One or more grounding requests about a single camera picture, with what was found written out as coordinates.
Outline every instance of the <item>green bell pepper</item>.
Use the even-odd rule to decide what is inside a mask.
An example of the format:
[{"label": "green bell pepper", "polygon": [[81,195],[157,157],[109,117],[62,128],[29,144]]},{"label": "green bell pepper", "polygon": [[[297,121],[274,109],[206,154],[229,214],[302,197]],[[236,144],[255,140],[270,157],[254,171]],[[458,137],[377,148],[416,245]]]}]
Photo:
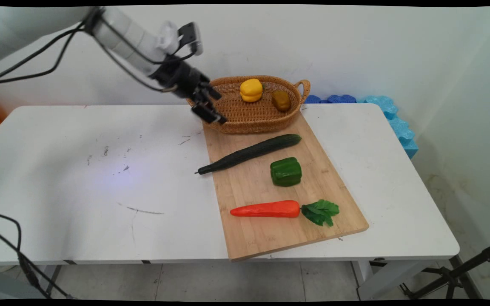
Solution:
[{"label": "green bell pepper", "polygon": [[296,185],[302,179],[302,167],[295,157],[281,159],[270,165],[272,182],[276,186]]}]

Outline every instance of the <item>black cable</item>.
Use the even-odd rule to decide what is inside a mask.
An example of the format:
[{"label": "black cable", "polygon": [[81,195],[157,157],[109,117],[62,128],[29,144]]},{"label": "black cable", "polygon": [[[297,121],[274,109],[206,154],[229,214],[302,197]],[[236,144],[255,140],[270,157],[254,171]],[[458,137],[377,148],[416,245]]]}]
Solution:
[{"label": "black cable", "polygon": [[6,272],[8,272],[8,271],[11,271],[12,269],[15,269],[15,268],[16,268],[16,267],[18,267],[18,266],[19,266],[19,265],[14,265],[14,266],[12,266],[12,267],[10,267],[10,268],[6,269],[5,271],[0,271],[0,272],[1,272],[1,273],[6,273]]},{"label": "black cable", "polygon": [[[20,223],[18,223],[18,221],[16,221],[15,219],[12,219],[11,217],[7,217],[6,215],[0,214],[0,218],[12,221],[12,223],[14,223],[16,225],[16,228],[18,230],[18,244],[17,244],[16,248],[18,250],[20,250],[20,246],[22,244],[22,228],[20,227]],[[41,285],[39,284],[39,279],[37,279],[37,276],[35,275],[35,273],[33,273],[33,271],[31,270],[31,267],[26,263],[24,257],[21,256],[19,253],[17,253],[17,255],[18,255],[18,262],[19,262],[20,269],[22,269],[22,272],[24,273],[24,275],[28,279],[31,286],[33,286],[34,288],[39,290],[39,292],[45,298],[51,298],[50,295],[48,294],[48,292],[46,292],[45,290],[43,290],[41,288]]]},{"label": "black cable", "polygon": [[168,60],[164,60],[162,62],[156,62],[154,60],[151,60],[150,58],[144,56],[144,54],[142,54],[136,47],[134,47],[134,45],[132,45],[132,43],[130,41],[128,41],[124,35],[122,35],[121,33],[119,33],[115,28],[113,28],[112,25],[110,25],[105,19],[103,19],[103,17],[100,17],[100,20],[102,23],[104,23],[113,33],[115,33],[116,36],[118,36],[122,41],[124,41],[124,43],[126,43],[128,45],[128,47],[130,47],[132,50],[134,50],[134,52],[136,52],[139,56],[141,56],[144,60],[146,60],[147,62],[150,62],[151,64],[156,64],[156,65],[163,65],[163,64],[171,64],[172,62],[182,62],[183,60],[187,60],[189,58],[191,58],[192,56],[194,56],[194,54],[196,54],[196,50],[193,50],[192,53],[190,53],[189,55],[187,56],[184,56],[184,57],[181,57],[181,58],[176,58],[176,59],[168,59]]},{"label": "black cable", "polygon": [[30,56],[28,56],[25,59],[21,60],[20,62],[18,62],[17,64],[15,64],[14,66],[12,66],[11,68],[8,68],[7,70],[0,72],[0,77],[5,76],[5,75],[8,75],[10,72],[16,70],[18,67],[22,66],[23,64],[26,64],[26,62],[29,62],[31,59],[33,59],[36,56],[38,56],[39,54],[42,54],[43,52],[45,52],[45,50],[47,50],[50,46],[52,46],[58,40],[62,39],[63,37],[66,37],[67,35],[69,35],[71,33],[74,33],[76,31],[77,31],[77,29],[71,29],[71,30],[65,31],[64,33],[61,33],[60,35],[54,37],[54,39],[52,39],[51,41],[49,41],[49,43],[47,43],[41,49],[35,51],[33,54],[31,54]]},{"label": "black cable", "polygon": [[47,277],[47,275],[45,275],[39,268],[37,268],[37,266],[35,264],[33,264],[31,262],[31,260],[29,260],[29,258],[27,258],[22,252],[20,252],[16,246],[13,246],[5,237],[3,237],[1,234],[0,234],[0,239],[5,242],[8,246],[10,246],[10,248],[12,248],[15,252],[17,252],[20,256],[22,256],[25,261],[31,266],[33,267],[33,269],[35,271],[37,271],[37,273],[39,273],[44,279],[46,279],[54,288],[56,288],[56,290],[58,290],[62,295],[64,295],[65,297],[69,297],[70,295],[68,295],[65,291],[62,290],[62,288],[60,288],[60,286],[56,285],[56,283],[54,281],[52,281],[52,279],[50,279],[49,277]]},{"label": "black cable", "polygon": [[137,82],[139,82],[141,85],[145,86],[145,87],[148,87],[149,89],[152,89],[154,91],[159,91],[161,93],[167,93],[167,92],[170,92],[170,91],[174,91],[174,88],[171,87],[171,88],[166,88],[166,89],[160,89],[160,88],[156,88],[156,87],[152,87],[151,85],[148,85],[147,83],[145,83],[144,81],[142,81],[141,79],[139,79],[137,76],[135,76],[130,70],[128,70],[128,68],[124,67],[123,64],[121,64],[110,52],[109,50],[107,50],[107,48],[105,48],[105,46],[103,46],[103,44],[97,39],[97,37],[94,37],[92,36],[95,41],[97,42],[98,45],[100,45],[101,47],[101,50],[103,50],[103,52],[105,52],[105,54],[107,54],[112,60],[113,62],[115,62],[115,64],[117,64],[120,68],[122,68],[122,70],[124,70],[124,72],[126,72],[129,76],[131,76],[134,80],[136,80]]},{"label": "black cable", "polygon": [[[64,44],[64,46],[62,47],[62,50],[60,51],[60,55],[58,56],[58,59],[56,60],[56,63],[54,64],[54,66],[52,66],[52,68],[50,68],[49,70],[46,70],[46,71],[43,71],[43,72],[39,72],[38,74],[33,74],[33,75],[25,75],[25,76],[20,76],[20,77],[13,77],[13,78],[6,78],[6,79],[0,79],[0,83],[6,83],[6,82],[13,82],[13,81],[20,81],[20,80],[23,80],[23,79],[29,79],[29,78],[35,78],[35,77],[40,77],[40,76],[44,76],[44,75],[47,75],[47,74],[50,74],[51,72],[55,71],[56,68],[58,67],[58,65],[60,64],[60,61],[62,60],[63,56],[64,56],[64,53],[66,52],[66,49],[68,48],[68,45],[70,43],[70,41],[73,39],[73,36],[77,33],[77,32],[80,32],[80,31],[84,31],[84,29],[80,29],[80,27],[82,27],[84,25],[84,21],[79,23],[79,25],[73,29],[73,30],[70,30],[70,36],[68,37],[68,40],[66,40],[66,43]],[[47,45],[45,45],[43,48],[44,50],[46,50],[46,48],[48,48],[49,46],[51,46],[53,43],[55,43],[56,41],[51,41],[49,43],[47,43]],[[15,70],[16,68],[18,68],[19,66],[25,64],[27,61],[31,60],[31,58],[34,58],[35,56],[37,56],[38,54],[35,54],[35,55],[31,55],[29,56],[28,58],[26,58],[25,60],[22,60],[22,62],[20,62],[17,65],[9,68],[8,72],[6,72],[5,74],[9,73],[10,71],[12,70]]]},{"label": "black cable", "polygon": [[12,223],[16,224],[16,228],[18,229],[18,243],[16,244],[16,248],[20,250],[20,246],[22,244],[22,229],[20,228],[20,223],[11,217],[7,217],[6,215],[0,215],[0,218],[7,219]]}]

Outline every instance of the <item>tiled floor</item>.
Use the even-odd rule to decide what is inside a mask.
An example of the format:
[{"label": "tiled floor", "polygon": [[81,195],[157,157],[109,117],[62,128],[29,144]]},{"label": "tiled floor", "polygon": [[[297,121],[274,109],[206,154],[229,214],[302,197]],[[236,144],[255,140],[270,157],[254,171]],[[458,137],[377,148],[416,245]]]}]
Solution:
[{"label": "tiled floor", "polygon": [[[449,261],[434,264],[451,267]],[[5,272],[25,281],[19,268]],[[406,281],[416,290],[437,275]],[[164,265],[66,265],[56,283],[76,298],[203,302],[358,300],[348,261],[301,263],[171,263]],[[446,288],[425,298],[444,298]],[[63,298],[55,289],[53,298]],[[467,298],[461,288],[455,298]],[[380,300],[406,300],[395,288]]]}]

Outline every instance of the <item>white wall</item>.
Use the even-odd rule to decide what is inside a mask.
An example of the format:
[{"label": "white wall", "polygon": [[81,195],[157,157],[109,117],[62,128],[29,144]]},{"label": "white wall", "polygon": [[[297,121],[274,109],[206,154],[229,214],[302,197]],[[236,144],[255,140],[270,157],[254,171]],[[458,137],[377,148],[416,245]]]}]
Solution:
[{"label": "white wall", "polygon": [[[307,78],[311,94],[388,95],[417,134],[490,33],[489,8],[389,6],[122,6],[157,33],[164,20],[196,21],[204,54],[189,62],[210,78],[266,74]],[[0,71],[52,37],[0,62]],[[17,70],[52,66],[62,43]],[[51,75],[0,85],[0,114],[21,105],[185,103],[135,83],[91,37],[78,34]]]},{"label": "white wall", "polygon": [[[416,132],[414,165],[468,259],[490,245],[490,7],[122,6],[157,33],[196,21],[210,78],[265,74],[311,81],[311,94],[387,95]],[[52,37],[0,62],[0,71]],[[58,43],[12,76],[52,66]],[[78,34],[61,67],[0,85],[0,116],[21,105],[185,103],[135,83],[91,37]],[[473,272],[490,298],[490,267]]]},{"label": "white wall", "polygon": [[[416,142],[412,162],[468,260],[490,246],[490,35]],[[490,298],[490,263],[470,276]]]}]

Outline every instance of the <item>wooden cutting board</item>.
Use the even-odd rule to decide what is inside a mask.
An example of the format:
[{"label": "wooden cutting board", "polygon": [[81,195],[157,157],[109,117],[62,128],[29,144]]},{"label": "wooden cutting board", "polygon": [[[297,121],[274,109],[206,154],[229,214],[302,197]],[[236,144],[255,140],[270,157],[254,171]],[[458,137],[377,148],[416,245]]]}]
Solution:
[{"label": "wooden cutting board", "polygon": [[[293,147],[250,159],[226,170],[204,174],[213,176],[231,261],[354,234],[369,227],[301,113],[290,126],[277,132],[223,134],[207,127],[204,131],[211,162],[278,135],[293,133],[302,136],[302,140]],[[302,166],[302,181],[291,187],[278,187],[272,183],[270,164],[286,157],[298,159]],[[333,217],[333,227],[315,225],[302,213],[297,218],[230,215],[231,209],[245,205],[280,200],[296,200],[303,205],[320,199],[340,207],[340,213]]]}]

